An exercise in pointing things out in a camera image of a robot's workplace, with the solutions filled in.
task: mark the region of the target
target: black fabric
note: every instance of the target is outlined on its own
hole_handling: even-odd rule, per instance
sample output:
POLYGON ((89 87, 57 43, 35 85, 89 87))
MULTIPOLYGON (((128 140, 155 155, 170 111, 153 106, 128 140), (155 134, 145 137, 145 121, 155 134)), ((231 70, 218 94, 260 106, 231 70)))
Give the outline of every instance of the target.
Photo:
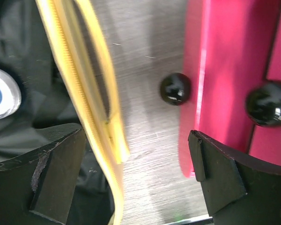
MULTIPOLYGON (((22 93, 19 110, 0 120, 0 162, 80 126, 33 0, 0 0, 0 69, 16 80, 22 93)), ((67 224, 105 225, 113 212, 110 187, 87 144, 67 224)))

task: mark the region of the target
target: shiny black ball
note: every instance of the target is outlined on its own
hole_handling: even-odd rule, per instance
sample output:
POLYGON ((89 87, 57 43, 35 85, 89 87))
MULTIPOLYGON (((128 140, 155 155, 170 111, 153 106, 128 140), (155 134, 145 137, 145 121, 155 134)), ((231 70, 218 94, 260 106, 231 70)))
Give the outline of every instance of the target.
POLYGON ((246 98, 249 117, 259 126, 281 125, 281 81, 269 81, 246 98))
POLYGON ((191 93, 191 82, 181 73, 173 73, 163 79, 160 85, 161 98, 171 105, 186 102, 191 93))

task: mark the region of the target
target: black sphere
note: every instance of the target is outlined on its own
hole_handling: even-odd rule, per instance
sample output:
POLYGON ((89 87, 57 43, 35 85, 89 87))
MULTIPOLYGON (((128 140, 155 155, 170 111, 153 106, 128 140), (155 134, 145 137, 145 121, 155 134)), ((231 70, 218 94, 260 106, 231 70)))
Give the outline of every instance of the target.
POLYGON ((171 105, 181 105, 189 99, 191 82, 181 73, 173 73, 164 78, 160 85, 161 98, 171 105))
POLYGON ((281 125, 281 81, 270 81, 246 98, 249 117, 259 126, 281 125))

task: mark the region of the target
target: glossy black sphere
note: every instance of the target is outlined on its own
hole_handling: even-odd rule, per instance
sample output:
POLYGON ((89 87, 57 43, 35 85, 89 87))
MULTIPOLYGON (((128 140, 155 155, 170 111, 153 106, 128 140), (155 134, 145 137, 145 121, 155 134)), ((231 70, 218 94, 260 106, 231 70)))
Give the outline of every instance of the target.
POLYGON ((161 98, 171 105, 181 105, 189 99, 191 82, 181 73, 173 73, 164 78, 160 85, 161 98))
POLYGON ((270 81, 253 90, 246 99, 246 110, 259 126, 281 125, 281 81, 270 81))

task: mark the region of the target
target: white lid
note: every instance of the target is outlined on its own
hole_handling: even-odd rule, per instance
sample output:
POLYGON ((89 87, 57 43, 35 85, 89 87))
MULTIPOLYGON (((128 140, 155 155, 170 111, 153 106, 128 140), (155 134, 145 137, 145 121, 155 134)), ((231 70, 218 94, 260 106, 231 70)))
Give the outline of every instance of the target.
POLYGON ((0 70, 0 119, 18 110, 21 104, 21 92, 14 79, 0 70))

